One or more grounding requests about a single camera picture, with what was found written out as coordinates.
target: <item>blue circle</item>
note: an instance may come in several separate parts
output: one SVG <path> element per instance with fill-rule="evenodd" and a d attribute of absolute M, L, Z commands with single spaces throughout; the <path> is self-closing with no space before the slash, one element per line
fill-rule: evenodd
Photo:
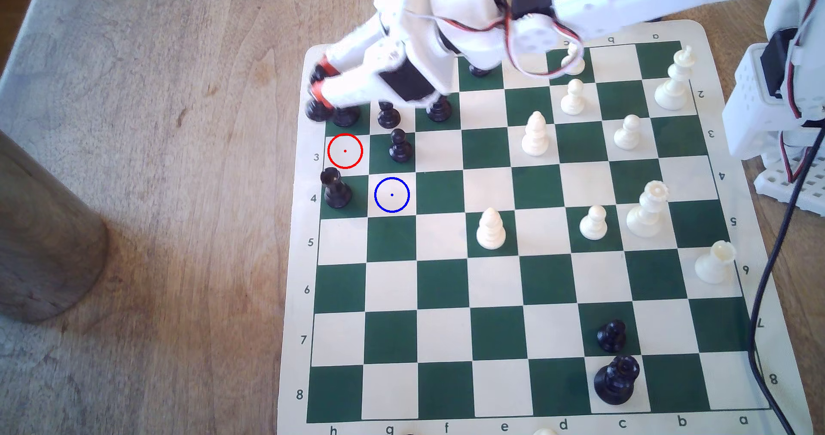
<path fill-rule="evenodd" d="M 400 207 L 400 208 L 398 208 L 398 209 L 396 209 L 396 210 L 394 210 L 394 211 L 390 211 L 389 209 L 384 208 L 384 207 L 383 207 L 383 206 L 382 206 L 382 205 L 378 202 L 378 187 L 381 187 L 381 184 L 383 184 L 383 183 L 384 183 L 384 182 L 386 182 L 386 181 L 399 181 L 399 182 L 401 182 L 402 184 L 404 184 L 404 188 L 406 188 L 406 189 L 407 189 L 407 201 L 404 201 L 404 206 L 402 206 L 402 207 Z M 409 202 L 410 202 L 410 187 L 407 187 L 407 183 L 406 183 L 406 182 L 404 182 L 404 181 L 402 181 L 401 179 L 399 179 L 399 178 L 397 178 L 397 177 L 387 177 L 386 179 L 383 179 L 382 181 L 378 182 L 378 185 L 376 186 L 376 191 L 373 193 L 373 198 L 375 198 L 375 199 L 376 199 L 376 204 L 378 205 L 378 208 L 381 208 L 381 210 L 385 211 L 386 213 L 397 213 L 397 212 L 398 212 L 398 211 L 400 211 L 401 209 L 406 208 L 406 207 L 407 207 L 407 205 L 409 204 Z"/>

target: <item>white pawn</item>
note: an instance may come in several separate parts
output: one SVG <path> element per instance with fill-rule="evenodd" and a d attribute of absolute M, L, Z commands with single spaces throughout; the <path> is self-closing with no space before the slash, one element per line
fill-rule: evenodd
<path fill-rule="evenodd" d="M 673 64 L 667 69 L 670 79 L 656 87 L 654 99 L 665 110 L 680 110 L 687 103 L 687 81 L 691 78 L 691 67 L 696 63 L 693 49 L 687 45 L 673 55 Z"/>
<path fill-rule="evenodd" d="M 602 206 L 591 206 L 582 222 L 578 224 L 578 230 L 585 239 L 600 240 L 607 233 L 607 223 L 605 222 L 607 213 Z"/>
<path fill-rule="evenodd" d="M 482 248 L 494 250 L 504 244 L 507 235 L 504 233 L 504 223 L 497 210 L 487 208 L 481 214 L 479 229 L 475 231 L 475 239 Z"/>
<path fill-rule="evenodd" d="M 653 237 L 662 228 L 659 213 L 667 204 L 670 191 L 664 182 L 650 181 L 639 197 L 639 206 L 627 213 L 627 228 L 639 237 Z"/>
<path fill-rule="evenodd" d="M 550 145 L 550 138 L 547 137 L 546 119 L 539 111 L 535 111 L 527 120 L 524 128 L 524 138 L 521 139 L 521 149 L 530 156 L 541 156 L 547 151 Z"/>
<path fill-rule="evenodd" d="M 733 278 L 730 266 L 736 258 L 736 248 L 729 242 L 719 240 L 710 247 L 710 252 L 696 260 L 696 275 L 709 284 L 720 284 Z"/>
<path fill-rule="evenodd" d="M 562 98 L 562 111 L 574 116 L 584 110 L 584 84 L 578 79 L 568 83 L 568 93 Z"/>
<path fill-rule="evenodd" d="M 632 150 L 641 139 L 639 127 L 639 117 L 636 114 L 628 114 L 624 117 L 621 129 L 613 134 L 613 143 L 623 150 Z"/>

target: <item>red circle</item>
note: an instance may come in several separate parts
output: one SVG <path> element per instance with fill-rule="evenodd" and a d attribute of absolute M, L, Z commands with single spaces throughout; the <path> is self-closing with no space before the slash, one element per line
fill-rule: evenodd
<path fill-rule="evenodd" d="M 361 147 L 361 154 L 358 155 L 358 161 L 356 161 L 356 163 L 353 164 L 352 166 L 346 166 L 346 167 L 345 166 L 338 166 L 337 164 L 335 164 L 335 161 L 333 161 L 333 156 L 329 153 L 329 150 L 330 150 L 331 146 L 333 145 L 333 142 L 335 141 L 335 139 L 338 138 L 338 137 L 344 136 L 344 135 L 346 135 L 347 137 L 355 138 L 356 142 L 358 142 L 358 146 Z M 361 141 L 353 134 L 337 134 L 335 137 L 333 137 L 332 140 L 329 141 L 329 145 L 327 145 L 327 157 L 329 158 L 329 162 L 331 162 L 333 164 L 333 166 L 337 167 L 338 169 L 351 169 L 352 167 L 358 166 L 358 163 L 361 162 L 361 158 L 364 157 L 364 145 L 361 144 Z"/>

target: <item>wooden table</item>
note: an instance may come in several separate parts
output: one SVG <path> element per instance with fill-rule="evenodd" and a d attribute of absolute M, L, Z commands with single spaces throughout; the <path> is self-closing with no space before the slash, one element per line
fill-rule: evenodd
<path fill-rule="evenodd" d="M 768 1 L 677 16 L 726 94 Z M 0 129 L 102 213 L 110 254 L 62 316 L 0 318 L 1 433 L 275 431 L 300 68 L 371 3 L 33 0 Z M 770 246 L 785 206 L 753 198 Z M 775 270 L 818 433 L 824 233 L 798 213 Z"/>

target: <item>green square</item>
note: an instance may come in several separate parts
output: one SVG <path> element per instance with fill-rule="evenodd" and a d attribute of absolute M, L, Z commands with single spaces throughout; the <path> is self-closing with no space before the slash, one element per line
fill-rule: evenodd
<path fill-rule="evenodd" d="M 481 213 L 467 213 L 467 256 L 487 257 L 487 256 L 516 256 L 518 254 L 518 242 L 516 241 L 516 212 L 499 211 L 501 221 L 504 223 L 504 233 L 506 238 L 504 244 L 499 249 L 488 250 L 479 245 L 475 238 L 475 231 L 479 228 Z"/>
<path fill-rule="evenodd" d="M 418 214 L 464 212 L 464 175 L 461 171 L 416 174 Z"/>
<path fill-rule="evenodd" d="M 530 387 L 536 417 L 590 414 L 587 393 L 590 385 L 583 357 L 530 360 Z"/>
<path fill-rule="evenodd" d="M 705 133 L 699 116 L 650 118 L 659 157 L 701 156 L 708 154 Z"/>
<path fill-rule="evenodd" d="M 562 60 L 567 56 L 567 48 L 561 50 L 550 50 L 547 52 L 547 68 L 552 71 L 562 65 Z M 592 84 L 596 81 L 593 76 L 593 63 L 590 61 L 590 49 L 584 49 L 584 71 L 578 76 L 562 76 L 558 79 L 550 79 L 552 86 L 565 86 L 573 79 L 578 79 L 586 84 Z"/>
<path fill-rule="evenodd" d="M 710 410 L 698 354 L 642 356 L 650 411 L 689 413 Z"/>
<path fill-rule="evenodd" d="M 418 419 L 474 417 L 472 362 L 418 363 Z"/>
<path fill-rule="evenodd" d="M 450 93 L 447 96 L 447 101 L 452 106 L 453 113 L 449 119 L 444 122 L 436 122 L 427 117 L 427 110 L 418 108 L 415 110 L 415 129 L 416 132 L 430 132 L 432 130 L 458 130 L 461 129 L 461 104 L 459 102 L 459 94 Z"/>
<path fill-rule="evenodd" d="M 681 42 L 636 43 L 639 69 L 643 79 L 664 79 L 673 64 L 673 55 L 681 50 Z"/>
<path fill-rule="evenodd" d="M 524 304 L 576 302 L 576 283 L 569 254 L 523 256 L 519 262 Z"/>
<path fill-rule="evenodd" d="M 513 167 L 516 209 L 564 206 L 559 165 Z"/>
<path fill-rule="evenodd" d="M 648 117 L 648 102 L 642 81 L 597 83 L 602 120 L 624 119 L 628 114 Z"/>
<path fill-rule="evenodd" d="M 526 359 L 524 310 L 521 306 L 472 308 L 473 361 Z"/>
<path fill-rule="evenodd" d="M 416 362 L 418 341 L 415 311 L 366 313 L 364 364 Z"/>
<path fill-rule="evenodd" d="M 496 66 L 484 77 L 476 77 L 469 73 L 469 61 L 459 56 L 459 90 L 472 92 L 476 90 L 496 90 L 504 88 L 504 76 L 501 73 L 501 64 Z"/>
<path fill-rule="evenodd" d="M 464 169 L 510 166 L 510 143 L 507 128 L 461 131 Z"/>
<path fill-rule="evenodd" d="M 730 240 L 727 221 L 718 199 L 668 203 L 679 248 L 709 248 L 719 240 Z"/>
<path fill-rule="evenodd" d="M 607 161 L 601 122 L 556 124 L 560 162 Z"/>
<path fill-rule="evenodd" d="M 741 296 L 690 300 L 700 352 L 748 350 L 750 319 Z"/>
<path fill-rule="evenodd" d="M 619 216 L 616 214 L 615 206 L 605 206 L 607 217 L 607 234 L 601 240 L 585 239 L 578 225 L 590 210 L 588 206 L 565 208 L 568 217 L 568 234 L 570 236 L 570 250 L 572 252 L 593 252 L 593 251 L 622 251 L 624 246 L 621 242 L 621 231 L 619 230 Z"/>
<path fill-rule="evenodd" d="M 415 216 L 369 218 L 366 223 L 366 260 L 415 259 Z"/>
<path fill-rule="evenodd" d="M 407 134 L 407 142 L 412 145 L 412 157 L 407 162 L 395 162 L 389 157 L 389 147 L 393 146 L 389 134 L 370 136 L 370 174 L 415 172 L 415 133 Z"/>
<path fill-rule="evenodd" d="M 358 106 L 361 109 L 361 116 L 355 124 L 349 127 L 338 127 L 331 120 L 327 121 L 327 137 L 335 137 L 337 134 L 369 135 L 370 134 L 370 104 Z"/>
<path fill-rule="evenodd" d="M 332 208 L 324 201 L 324 186 L 318 191 L 315 198 L 321 205 L 321 219 L 366 218 L 366 202 L 370 197 L 367 191 L 368 176 L 346 176 L 341 181 L 350 186 L 352 199 L 343 208 Z"/>
<path fill-rule="evenodd" d="M 638 203 L 648 182 L 662 179 L 662 170 L 657 159 L 611 161 L 611 176 L 616 204 L 623 205 Z"/>
<path fill-rule="evenodd" d="M 363 366 L 310 367 L 307 423 L 360 420 L 363 381 Z"/>
<path fill-rule="evenodd" d="M 467 307 L 466 259 L 418 261 L 418 309 Z"/>
<path fill-rule="evenodd" d="M 364 310 L 366 264 L 318 266 L 315 272 L 315 314 Z"/>
<path fill-rule="evenodd" d="M 553 107 L 549 87 L 514 88 L 504 91 L 507 103 L 507 125 L 525 125 L 534 111 L 553 121 Z"/>
<path fill-rule="evenodd" d="M 579 303 L 578 315 L 582 321 L 582 339 L 585 356 L 613 356 L 603 350 L 596 341 L 596 333 L 603 325 L 615 319 L 621 319 L 627 326 L 627 342 L 621 350 L 623 355 L 642 354 L 639 348 L 639 332 L 636 331 L 636 315 L 633 303 Z"/>
<path fill-rule="evenodd" d="M 626 251 L 624 261 L 635 301 L 687 298 L 677 250 Z"/>

